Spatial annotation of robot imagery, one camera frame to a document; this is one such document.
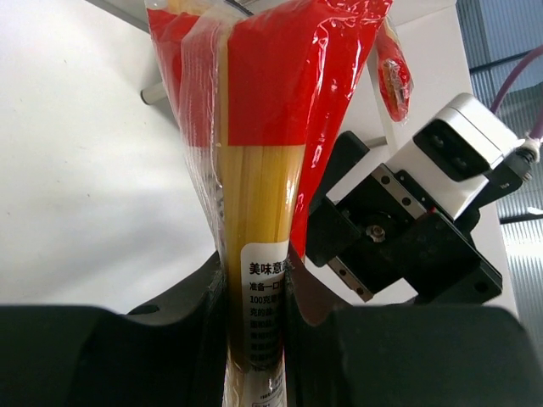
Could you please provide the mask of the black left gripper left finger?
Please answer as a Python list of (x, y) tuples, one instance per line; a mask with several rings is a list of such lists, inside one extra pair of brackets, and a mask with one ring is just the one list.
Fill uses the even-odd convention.
[(218, 406), (225, 282), (211, 256), (127, 314), (91, 306), (1, 308), (4, 406)]

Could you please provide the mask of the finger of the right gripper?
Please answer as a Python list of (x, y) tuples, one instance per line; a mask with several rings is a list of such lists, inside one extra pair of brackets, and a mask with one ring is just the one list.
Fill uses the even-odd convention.
[(327, 193), (369, 152), (370, 148), (354, 132), (344, 131), (339, 134), (311, 200), (310, 212), (317, 209)]

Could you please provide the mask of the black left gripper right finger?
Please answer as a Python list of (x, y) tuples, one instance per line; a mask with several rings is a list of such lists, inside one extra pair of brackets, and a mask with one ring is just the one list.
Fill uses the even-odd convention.
[(288, 257), (284, 295), (291, 406), (539, 406), (542, 370), (506, 310), (354, 306)]

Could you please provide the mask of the red spaghetti bag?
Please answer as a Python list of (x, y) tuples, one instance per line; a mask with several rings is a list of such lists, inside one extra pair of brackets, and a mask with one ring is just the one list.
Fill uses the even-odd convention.
[(284, 406), (283, 289), (388, 1), (148, 1), (162, 82), (227, 283), (225, 406)]
[(390, 17), (378, 31), (375, 48), (379, 91), (390, 119), (400, 123), (409, 112), (413, 80)]

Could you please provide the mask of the red spaghetti bag on shelf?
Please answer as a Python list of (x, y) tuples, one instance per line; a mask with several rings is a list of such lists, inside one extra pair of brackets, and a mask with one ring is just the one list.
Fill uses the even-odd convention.
[(390, 17), (378, 31), (375, 48), (379, 91), (390, 119), (400, 123), (409, 112), (413, 80)]

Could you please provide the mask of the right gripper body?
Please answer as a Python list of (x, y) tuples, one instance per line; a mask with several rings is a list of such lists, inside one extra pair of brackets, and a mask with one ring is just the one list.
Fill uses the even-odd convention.
[(405, 172), (384, 164), (337, 203), (311, 202), (305, 253), (365, 302), (399, 280), (415, 304), (483, 304), (502, 292), (501, 273)]

